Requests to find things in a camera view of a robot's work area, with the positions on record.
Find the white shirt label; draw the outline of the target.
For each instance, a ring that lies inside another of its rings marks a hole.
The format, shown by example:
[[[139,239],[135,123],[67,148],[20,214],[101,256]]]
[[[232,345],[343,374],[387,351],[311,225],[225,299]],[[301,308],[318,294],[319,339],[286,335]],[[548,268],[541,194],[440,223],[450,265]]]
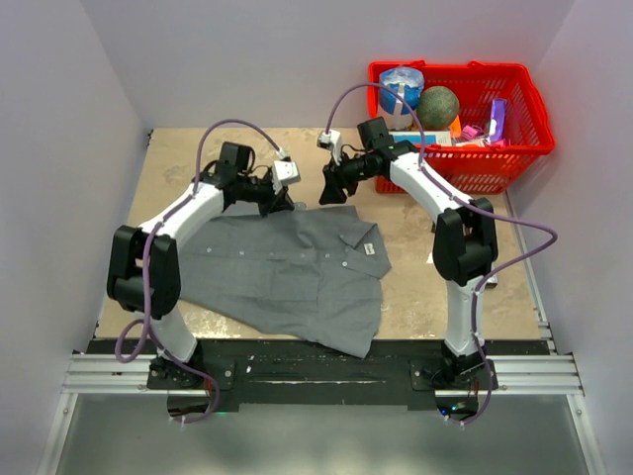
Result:
[[[376,253],[375,247],[370,242],[366,242],[363,244],[364,251],[367,255],[374,255]]]

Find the red plastic basket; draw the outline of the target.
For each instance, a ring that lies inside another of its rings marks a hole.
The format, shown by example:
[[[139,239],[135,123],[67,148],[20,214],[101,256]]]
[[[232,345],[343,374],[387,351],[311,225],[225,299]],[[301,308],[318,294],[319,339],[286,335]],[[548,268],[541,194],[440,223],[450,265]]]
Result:
[[[545,103],[524,65],[379,60],[369,64],[368,78],[376,82],[381,73],[400,65],[421,71],[428,86],[451,89],[460,102],[462,127],[484,126],[491,117],[493,101],[506,102],[502,136],[506,145],[425,147],[427,162],[461,191],[471,195],[500,194],[539,157],[554,149]]]

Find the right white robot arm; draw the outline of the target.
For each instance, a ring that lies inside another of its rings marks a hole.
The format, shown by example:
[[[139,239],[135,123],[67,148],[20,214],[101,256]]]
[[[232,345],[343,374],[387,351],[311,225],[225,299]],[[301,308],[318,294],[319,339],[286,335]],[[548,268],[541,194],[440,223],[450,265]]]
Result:
[[[434,225],[432,262],[446,282],[448,303],[441,360],[430,383],[464,388],[487,364],[481,321],[486,277],[498,257],[494,208],[489,200],[474,200],[452,187],[420,156],[420,147],[395,141],[383,119],[360,124],[358,133],[362,147],[354,156],[344,152],[339,132],[318,136],[317,145],[330,153],[318,201],[343,204],[359,182],[382,176],[426,211]]]

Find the white blue box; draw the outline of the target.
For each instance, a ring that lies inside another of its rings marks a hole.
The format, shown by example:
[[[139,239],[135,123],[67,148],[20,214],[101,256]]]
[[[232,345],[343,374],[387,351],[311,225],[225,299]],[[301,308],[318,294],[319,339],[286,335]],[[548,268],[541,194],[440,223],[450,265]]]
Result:
[[[408,141],[414,145],[440,145],[451,146],[452,138],[449,131],[426,131],[424,133],[424,141],[419,131],[390,131],[390,135],[395,142]]]

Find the pink small packet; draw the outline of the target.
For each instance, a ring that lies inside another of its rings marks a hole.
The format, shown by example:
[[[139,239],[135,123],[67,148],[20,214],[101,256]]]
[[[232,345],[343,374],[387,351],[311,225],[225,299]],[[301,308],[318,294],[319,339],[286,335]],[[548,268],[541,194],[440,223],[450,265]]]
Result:
[[[463,141],[469,142],[481,137],[483,134],[484,131],[480,127],[467,125],[462,128],[460,138]]]

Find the orange packet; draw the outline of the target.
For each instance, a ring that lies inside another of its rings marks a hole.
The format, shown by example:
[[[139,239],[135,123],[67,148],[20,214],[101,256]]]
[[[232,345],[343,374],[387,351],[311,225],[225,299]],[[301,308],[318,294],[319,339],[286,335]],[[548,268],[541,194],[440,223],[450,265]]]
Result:
[[[460,119],[458,116],[454,118],[450,125],[447,125],[442,118],[438,120],[428,119],[421,121],[421,124],[424,127],[424,132],[426,131],[449,131],[452,138],[452,145],[455,144],[456,140],[460,138],[462,127],[460,123]]]

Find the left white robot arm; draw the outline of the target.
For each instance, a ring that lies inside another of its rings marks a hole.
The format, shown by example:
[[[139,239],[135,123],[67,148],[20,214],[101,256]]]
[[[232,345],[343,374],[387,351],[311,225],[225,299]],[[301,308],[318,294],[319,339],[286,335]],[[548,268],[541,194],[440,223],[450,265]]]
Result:
[[[237,203],[253,203],[261,216],[293,210],[290,185],[300,181],[298,165],[284,150],[254,173],[252,147],[223,143],[218,158],[199,166],[184,194],[156,217],[137,227],[123,225],[113,235],[106,292],[135,315],[141,334],[130,354],[118,341],[115,355],[134,361],[147,340],[157,348],[151,370],[183,388],[211,388],[199,344],[178,308],[181,295],[179,252],[204,224]]]

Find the purple snack packet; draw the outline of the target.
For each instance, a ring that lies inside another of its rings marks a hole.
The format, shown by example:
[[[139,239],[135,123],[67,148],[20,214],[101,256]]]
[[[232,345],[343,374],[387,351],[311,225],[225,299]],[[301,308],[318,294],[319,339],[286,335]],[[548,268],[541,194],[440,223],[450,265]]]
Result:
[[[488,127],[488,140],[491,145],[506,145],[505,116],[507,104],[505,99],[493,100]]]

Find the green round ball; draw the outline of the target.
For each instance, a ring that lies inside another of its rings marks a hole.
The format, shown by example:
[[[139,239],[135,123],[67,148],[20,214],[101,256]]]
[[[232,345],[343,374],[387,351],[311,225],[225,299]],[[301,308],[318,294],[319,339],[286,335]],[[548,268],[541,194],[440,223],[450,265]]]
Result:
[[[459,109],[459,99],[451,89],[433,86],[421,93],[416,112],[426,130],[443,130],[453,123]]]

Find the blue white wrapped roll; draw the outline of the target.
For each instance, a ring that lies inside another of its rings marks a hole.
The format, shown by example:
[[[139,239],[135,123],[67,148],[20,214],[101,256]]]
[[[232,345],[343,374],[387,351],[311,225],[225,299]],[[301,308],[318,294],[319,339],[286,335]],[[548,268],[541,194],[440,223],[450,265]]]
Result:
[[[379,83],[389,88],[379,89],[378,115],[392,131],[402,131],[412,125],[411,113],[405,104],[415,110],[424,89],[424,76],[420,70],[398,66],[379,75]]]

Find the aluminium rail frame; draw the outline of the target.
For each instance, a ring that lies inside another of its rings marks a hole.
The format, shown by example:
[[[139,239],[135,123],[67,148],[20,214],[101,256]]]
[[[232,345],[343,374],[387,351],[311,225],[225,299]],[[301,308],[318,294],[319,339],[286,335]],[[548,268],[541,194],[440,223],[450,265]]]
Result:
[[[576,361],[564,354],[530,263],[501,281],[488,332],[544,342],[501,360],[500,389],[468,427],[402,406],[252,405],[182,426],[110,351],[74,356],[43,474],[602,474]]]

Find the grey button shirt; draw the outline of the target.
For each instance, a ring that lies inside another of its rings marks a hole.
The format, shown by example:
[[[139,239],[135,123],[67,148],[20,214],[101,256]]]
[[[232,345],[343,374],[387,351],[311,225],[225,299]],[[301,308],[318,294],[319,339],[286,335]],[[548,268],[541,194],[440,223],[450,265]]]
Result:
[[[376,253],[367,255],[370,242]],[[221,216],[179,252],[184,301],[248,325],[364,358],[391,262],[352,206]]]

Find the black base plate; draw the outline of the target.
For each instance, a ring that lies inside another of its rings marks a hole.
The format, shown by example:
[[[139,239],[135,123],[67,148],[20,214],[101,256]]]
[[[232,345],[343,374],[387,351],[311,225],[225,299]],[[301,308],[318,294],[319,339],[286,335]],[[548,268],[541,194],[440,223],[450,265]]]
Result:
[[[86,354],[74,356],[73,371],[93,373],[99,382],[167,392],[167,408],[174,415],[206,409],[208,399],[199,375],[161,360],[152,344],[135,361],[120,363],[114,345],[111,339],[91,342]],[[441,391],[482,395],[487,387],[498,387],[506,359],[529,362],[548,353],[540,340],[491,340],[485,352],[493,377],[478,369],[447,383],[439,374],[442,355],[437,340],[376,340],[365,358],[298,340],[203,339],[199,345],[193,364],[217,381],[221,412],[235,412],[242,405],[443,410],[449,400],[441,397]]]

